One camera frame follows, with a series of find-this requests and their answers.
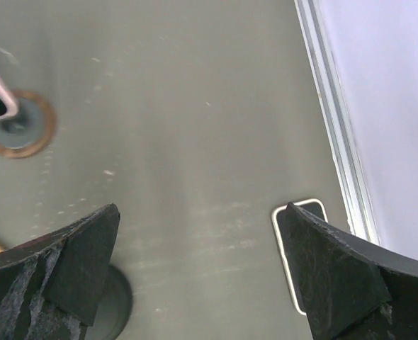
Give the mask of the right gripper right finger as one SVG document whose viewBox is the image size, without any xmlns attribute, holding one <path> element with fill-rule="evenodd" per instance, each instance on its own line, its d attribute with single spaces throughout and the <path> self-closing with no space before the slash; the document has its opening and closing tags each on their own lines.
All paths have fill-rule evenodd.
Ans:
<svg viewBox="0 0 418 340">
<path fill-rule="evenodd" d="M 314 339 L 418 339 L 418 260 L 289 204 L 286 256 Z"/>
</svg>

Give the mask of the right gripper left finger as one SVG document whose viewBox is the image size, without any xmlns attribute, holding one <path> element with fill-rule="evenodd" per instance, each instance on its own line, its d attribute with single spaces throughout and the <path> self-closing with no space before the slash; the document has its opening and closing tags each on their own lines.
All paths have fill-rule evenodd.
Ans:
<svg viewBox="0 0 418 340">
<path fill-rule="evenodd" d="M 0 339 L 84 339 L 119 224 L 118 207 L 108 204 L 0 252 Z"/>
</svg>

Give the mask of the black round base clamp stand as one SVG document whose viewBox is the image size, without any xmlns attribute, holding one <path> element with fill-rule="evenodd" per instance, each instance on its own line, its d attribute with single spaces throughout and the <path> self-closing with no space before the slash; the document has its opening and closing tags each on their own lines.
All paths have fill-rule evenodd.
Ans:
<svg viewBox="0 0 418 340">
<path fill-rule="evenodd" d="M 120 269 L 110 265 L 94 325 L 87 329 L 85 339 L 117 339 L 129 321 L 132 306 L 129 280 Z"/>
</svg>

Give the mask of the grey phone stand wooden base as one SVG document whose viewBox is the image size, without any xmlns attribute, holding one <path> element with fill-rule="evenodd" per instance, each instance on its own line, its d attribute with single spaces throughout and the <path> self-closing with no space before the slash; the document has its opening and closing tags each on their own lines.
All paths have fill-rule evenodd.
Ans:
<svg viewBox="0 0 418 340">
<path fill-rule="evenodd" d="M 0 122 L 0 155 L 10 159 L 31 157 L 48 146 L 57 130 L 52 104 L 36 91 L 13 91 L 18 115 Z"/>
</svg>

